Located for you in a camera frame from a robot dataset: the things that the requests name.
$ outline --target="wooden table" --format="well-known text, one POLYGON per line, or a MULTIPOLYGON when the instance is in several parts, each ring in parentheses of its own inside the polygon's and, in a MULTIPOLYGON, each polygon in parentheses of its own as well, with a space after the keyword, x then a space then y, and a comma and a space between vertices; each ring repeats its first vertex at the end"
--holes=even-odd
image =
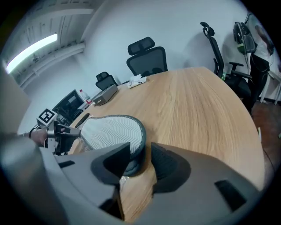
POLYGON ((263 188, 263 150, 254 122, 237 95, 206 68, 159 73, 132 89, 119 86, 110 102, 90 106, 72 126, 85 113, 134 116, 146 129, 145 166, 121 190, 126 221, 137 218, 151 200, 156 182, 151 142, 214 156, 263 188))

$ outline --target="red floor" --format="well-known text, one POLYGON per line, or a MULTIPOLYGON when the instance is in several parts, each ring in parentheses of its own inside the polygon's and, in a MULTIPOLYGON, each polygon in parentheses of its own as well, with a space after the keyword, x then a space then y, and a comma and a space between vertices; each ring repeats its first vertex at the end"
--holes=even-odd
POLYGON ((281 138, 278 137, 281 133, 281 106, 256 102, 252 116, 256 127, 261 129, 262 146, 268 154, 264 153, 265 184, 268 184, 281 162, 281 138))

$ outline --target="ceiling light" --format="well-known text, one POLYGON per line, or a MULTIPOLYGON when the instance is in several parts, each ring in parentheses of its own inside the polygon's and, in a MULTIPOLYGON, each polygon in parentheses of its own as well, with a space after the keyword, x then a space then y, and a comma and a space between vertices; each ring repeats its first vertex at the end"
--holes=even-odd
POLYGON ((20 54, 18 54, 6 67, 7 73, 12 72, 24 59, 30 56, 32 53, 36 52, 38 49, 54 42, 57 40, 58 35, 55 33, 51 36, 48 36, 40 41, 37 41, 33 45, 29 46, 25 50, 23 50, 20 54))

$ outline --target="office chair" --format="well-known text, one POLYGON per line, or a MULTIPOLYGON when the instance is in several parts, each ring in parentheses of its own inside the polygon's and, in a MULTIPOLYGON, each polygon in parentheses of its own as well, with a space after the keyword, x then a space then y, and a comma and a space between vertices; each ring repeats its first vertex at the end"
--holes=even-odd
POLYGON ((127 65, 135 76, 141 74, 144 77, 168 71, 165 49, 154 46, 155 42, 150 37, 128 46, 132 57, 127 60, 127 65))
POLYGON ((102 73, 96 75, 96 78, 97 78, 96 86, 99 89, 101 89, 102 91, 104 91, 105 89, 107 89, 108 87, 110 87, 114 84, 116 86, 118 86, 118 84, 115 82, 113 76, 109 75, 107 72, 102 72, 102 73))
MULTIPOLYGON (((221 78, 223 74, 224 62, 220 53, 220 49, 216 40, 213 38, 215 35, 215 31, 205 22, 200 23, 203 26, 203 33, 209 39, 212 49, 214 51, 215 57, 215 70, 214 74, 216 74, 219 78, 221 78)), ((251 96, 251 90, 244 78, 248 78, 249 81, 252 79, 252 76, 242 73, 239 71, 235 71, 237 66, 244 66, 243 64, 236 62, 229 62, 232 65, 232 70, 230 74, 227 74, 228 77, 225 79, 225 83, 238 95, 240 98, 246 98, 251 96)))

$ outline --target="computer monitor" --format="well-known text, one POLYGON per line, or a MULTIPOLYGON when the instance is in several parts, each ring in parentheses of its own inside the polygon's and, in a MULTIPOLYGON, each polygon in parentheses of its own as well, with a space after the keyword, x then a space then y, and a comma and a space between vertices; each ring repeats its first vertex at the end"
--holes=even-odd
POLYGON ((82 112, 78 109, 84 103, 76 90, 70 92, 54 108, 58 114, 61 114, 66 120, 72 123, 82 112))

